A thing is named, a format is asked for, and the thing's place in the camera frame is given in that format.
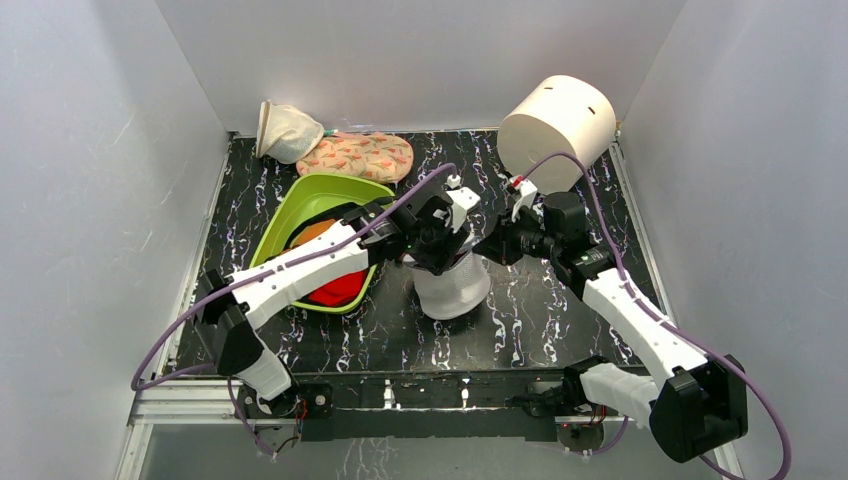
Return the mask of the white mesh laundry bag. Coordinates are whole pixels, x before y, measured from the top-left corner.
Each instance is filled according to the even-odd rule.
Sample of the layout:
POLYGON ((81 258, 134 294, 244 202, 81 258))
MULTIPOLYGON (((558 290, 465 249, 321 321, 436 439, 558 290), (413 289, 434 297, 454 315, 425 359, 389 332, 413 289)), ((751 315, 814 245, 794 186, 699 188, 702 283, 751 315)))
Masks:
POLYGON ((454 263, 441 275, 425 270, 409 255, 402 264, 412 272, 413 286, 423 313, 434 320, 451 320, 483 302, 491 289, 491 277, 483 258, 472 251, 475 237, 469 234, 454 263))

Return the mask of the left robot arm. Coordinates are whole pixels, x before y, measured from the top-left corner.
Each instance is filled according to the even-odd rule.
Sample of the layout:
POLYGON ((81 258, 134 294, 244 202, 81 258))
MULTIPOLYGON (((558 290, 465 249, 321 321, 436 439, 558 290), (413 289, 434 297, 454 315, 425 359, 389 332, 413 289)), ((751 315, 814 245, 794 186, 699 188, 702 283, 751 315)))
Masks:
POLYGON ((467 217, 479 196, 461 187, 407 197, 411 205, 382 197, 357 206, 315 238, 251 269, 204 274, 189 320, 216 373, 242 381, 271 414, 286 416, 297 407, 297 383, 257 333, 272 316, 328 283, 402 256, 431 274, 446 272, 466 246, 467 217))

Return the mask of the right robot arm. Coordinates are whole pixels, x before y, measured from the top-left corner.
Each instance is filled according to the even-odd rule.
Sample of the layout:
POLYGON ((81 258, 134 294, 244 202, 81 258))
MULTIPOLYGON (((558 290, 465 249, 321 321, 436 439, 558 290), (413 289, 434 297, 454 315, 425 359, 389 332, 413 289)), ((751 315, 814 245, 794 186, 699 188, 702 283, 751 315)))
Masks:
POLYGON ((475 253, 501 265, 545 259, 556 278, 624 338, 647 373, 627 372, 599 356, 565 368, 564 404, 577 414, 608 406, 650 429, 672 460, 687 462, 745 436, 745 383, 731 356, 705 354, 669 331, 661 311, 622 273, 609 249, 591 238, 585 207, 572 192, 501 214, 475 253))

